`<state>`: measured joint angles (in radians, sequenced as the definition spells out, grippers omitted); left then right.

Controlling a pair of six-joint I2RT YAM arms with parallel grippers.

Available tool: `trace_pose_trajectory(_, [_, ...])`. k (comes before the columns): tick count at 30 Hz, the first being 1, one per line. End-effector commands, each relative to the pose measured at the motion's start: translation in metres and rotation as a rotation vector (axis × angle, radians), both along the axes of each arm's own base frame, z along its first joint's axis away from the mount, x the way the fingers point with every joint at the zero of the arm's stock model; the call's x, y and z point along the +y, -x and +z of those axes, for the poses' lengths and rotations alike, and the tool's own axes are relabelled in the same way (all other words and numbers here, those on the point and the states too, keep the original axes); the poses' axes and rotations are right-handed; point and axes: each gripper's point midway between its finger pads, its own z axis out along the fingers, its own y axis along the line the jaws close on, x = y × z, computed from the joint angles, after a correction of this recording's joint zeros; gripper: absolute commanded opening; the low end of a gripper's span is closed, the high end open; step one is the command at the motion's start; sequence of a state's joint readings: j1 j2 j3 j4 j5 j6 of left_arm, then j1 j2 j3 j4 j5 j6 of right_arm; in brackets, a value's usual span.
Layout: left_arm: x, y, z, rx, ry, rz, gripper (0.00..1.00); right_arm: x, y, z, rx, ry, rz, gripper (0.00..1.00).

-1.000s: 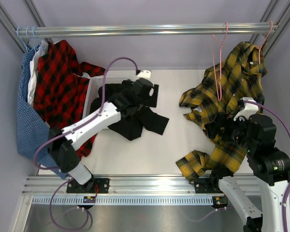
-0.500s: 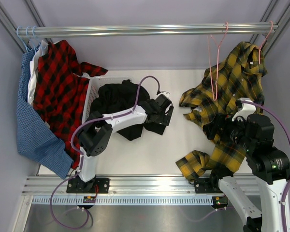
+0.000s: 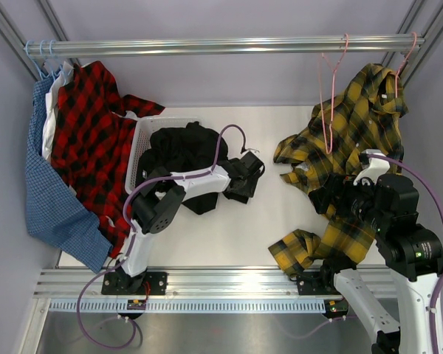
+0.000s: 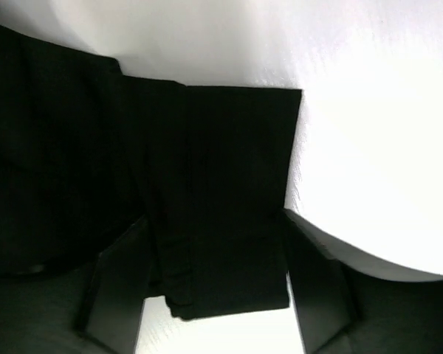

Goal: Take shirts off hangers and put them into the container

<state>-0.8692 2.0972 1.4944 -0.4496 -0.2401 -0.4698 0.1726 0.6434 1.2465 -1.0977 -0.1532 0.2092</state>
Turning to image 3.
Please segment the yellow plaid shirt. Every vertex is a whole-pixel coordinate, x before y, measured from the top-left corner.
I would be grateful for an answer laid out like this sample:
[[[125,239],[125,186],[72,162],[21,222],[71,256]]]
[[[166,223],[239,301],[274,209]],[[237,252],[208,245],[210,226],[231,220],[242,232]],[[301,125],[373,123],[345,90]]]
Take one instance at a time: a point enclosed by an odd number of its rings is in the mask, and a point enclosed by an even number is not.
[[[365,65],[342,93],[312,109],[306,128],[278,143],[274,163],[291,167],[281,179],[309,194],[330,173],[358,174],[359,154],[366,149],[402,160],[399,119],[407,112],[395,71],[375,63]],[[365,259],[373,230],[354,217],[337,217],[333,206],[324,216],[328,224],[323,235],[296,229],[269,247],[285,274],[300,274],[316,260],[347,256],[358,264]]]

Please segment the pink wire hanger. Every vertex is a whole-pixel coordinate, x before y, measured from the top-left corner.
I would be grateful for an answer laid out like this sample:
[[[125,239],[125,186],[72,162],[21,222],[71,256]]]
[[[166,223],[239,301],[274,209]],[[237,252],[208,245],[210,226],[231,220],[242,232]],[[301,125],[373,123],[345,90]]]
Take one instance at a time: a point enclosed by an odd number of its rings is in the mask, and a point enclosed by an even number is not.
[[[412,44],[410,50],[404,56],[403,61],[399,65],[399,68],[396,70],[395,75],[394,75],[394,96],[395,96],[395,98],[398,97],[398,81],[399,81],[399,76],[400,76],[402,70],[405,68],[405,65],[407,64],[407,62],[409,60],[409,57],[411,56],[412,52],[414,51],[414,49],[416,47],[418,35],[417,35],[416,32],[411,32],[411,34],[413,36],[413,44]]]
[[[323,139],[324,139],[324,145],[325,145],[325,152],[326,154],[331,154],[333,150],[333,123],[334,123],[334,99],[335,99],[335,88],[336,88],[336,77],[337,77],[337,71],[340,67],[340,64],[343,61],[343,58],[345,57],[348,47],[349,47],[349,34],[344,34],[344,45],[343,45],[343,51],[341,56],[339,57],[338,61],[335,65],[333,65],[328,56],[321,52],[320,56],[317,60],[317,81],[318,81],[318,87],[319,87],[319,97],[320,97],[320,118],[321,118],[321,127],[323,132]],[[323,62],[326,63],[326,65],[329,67],[331,73],[332,73],[332,83],[331,83],[331,97],[330,97],[330,111],[329,111],[329,119],[326,119],[326,113],[324,108],[324,99],[323,99],[323,81],[322,81],[322,66]]]

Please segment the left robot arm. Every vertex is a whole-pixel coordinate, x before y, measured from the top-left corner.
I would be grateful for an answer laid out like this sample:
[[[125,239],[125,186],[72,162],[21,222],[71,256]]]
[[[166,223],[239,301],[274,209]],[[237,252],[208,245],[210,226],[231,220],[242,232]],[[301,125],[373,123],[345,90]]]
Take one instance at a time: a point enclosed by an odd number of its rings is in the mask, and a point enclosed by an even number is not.
[[[169,227],[184,202],[222,193],[246,204],[254,196],[264,171],[264,163],[251,151],[240,159],[186,173],[169,173],[158,167],[134,188],[124,204],[130,233],[122,247],[122,257],[103,282],[108,293],[126,295],[149,290],[147,270],[154,238]]]

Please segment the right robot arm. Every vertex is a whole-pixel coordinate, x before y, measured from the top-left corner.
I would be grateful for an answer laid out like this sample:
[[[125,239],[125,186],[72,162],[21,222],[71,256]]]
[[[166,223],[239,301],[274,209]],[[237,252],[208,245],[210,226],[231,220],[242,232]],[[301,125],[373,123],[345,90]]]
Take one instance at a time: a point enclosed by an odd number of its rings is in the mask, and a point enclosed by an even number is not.
[[[347,256],[325,259],[319,271],[321,288],[338,292],[356,313],[371,340],[373,353],[443,353],[443,331],[430,320],[441,318],[433,298],[443,276],[443,247],[438,236],[417,222],[419,193],[413,182],[386,173],[376,181],[331,174],[309,193],[315,211],[332,205],[372,228],[377,248],[396,287],[399,320],[394,320],[364,285]]]

